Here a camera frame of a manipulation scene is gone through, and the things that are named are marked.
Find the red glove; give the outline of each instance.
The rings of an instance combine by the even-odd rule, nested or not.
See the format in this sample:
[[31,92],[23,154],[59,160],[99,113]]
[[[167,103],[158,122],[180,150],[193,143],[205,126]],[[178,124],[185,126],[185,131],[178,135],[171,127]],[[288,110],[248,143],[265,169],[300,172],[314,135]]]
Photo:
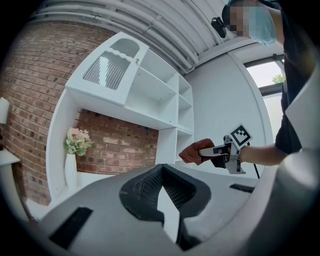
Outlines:
[[201,165],[203,162],[211,160],[213,157],[210,156],[200,156],[199,150],[212,148],[214,147],[214,143],[211,139],[205,138],[198,142],[192,143],[186,149],[184,149],[180,154],[179,157],[186,163],[195,163],[197,166]]

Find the blue face mask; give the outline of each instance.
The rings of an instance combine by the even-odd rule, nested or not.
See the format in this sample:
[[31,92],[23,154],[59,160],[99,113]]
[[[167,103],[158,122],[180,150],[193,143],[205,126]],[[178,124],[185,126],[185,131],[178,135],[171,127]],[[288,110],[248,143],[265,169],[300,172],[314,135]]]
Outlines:
[[249,37],[265,46],[276,41],[276,26],[269,11],[263,6],[248,7]]

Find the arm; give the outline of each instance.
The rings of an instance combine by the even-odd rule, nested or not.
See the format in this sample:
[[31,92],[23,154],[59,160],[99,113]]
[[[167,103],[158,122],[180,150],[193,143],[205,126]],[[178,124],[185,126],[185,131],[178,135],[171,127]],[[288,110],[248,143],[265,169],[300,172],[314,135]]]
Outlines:
[[244,146],[239,154],[239,159],[243,163],[251,163],[262,166],[279,165],[287,156],[286,153],[278,149],[275,144],[268,146]]

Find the white vase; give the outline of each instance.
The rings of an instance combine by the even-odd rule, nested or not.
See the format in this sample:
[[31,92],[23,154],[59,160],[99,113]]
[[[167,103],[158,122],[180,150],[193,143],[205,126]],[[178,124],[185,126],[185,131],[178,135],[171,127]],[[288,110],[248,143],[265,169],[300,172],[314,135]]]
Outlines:
[[77,163],[75,154],[66,154],[64,165],[65,181],[69,190],[76,190],[77,188]]

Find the brick wall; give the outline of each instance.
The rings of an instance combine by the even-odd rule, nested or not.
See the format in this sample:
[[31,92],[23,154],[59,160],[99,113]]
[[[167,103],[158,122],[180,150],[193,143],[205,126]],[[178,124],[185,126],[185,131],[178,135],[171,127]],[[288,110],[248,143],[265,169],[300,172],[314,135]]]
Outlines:
[[[42,22],[27,25],[12,45],[0,76],[0,97],[11,104],[2,133],[5,147],[21,159],[13,174],[23,198],[49,204],[46,143],[53,112],[73,71],[112,35],[76,22]],[[154,164],[155,130],[87,111],[75,125],[95,141],[77,159],[79,171],[118,174]]]

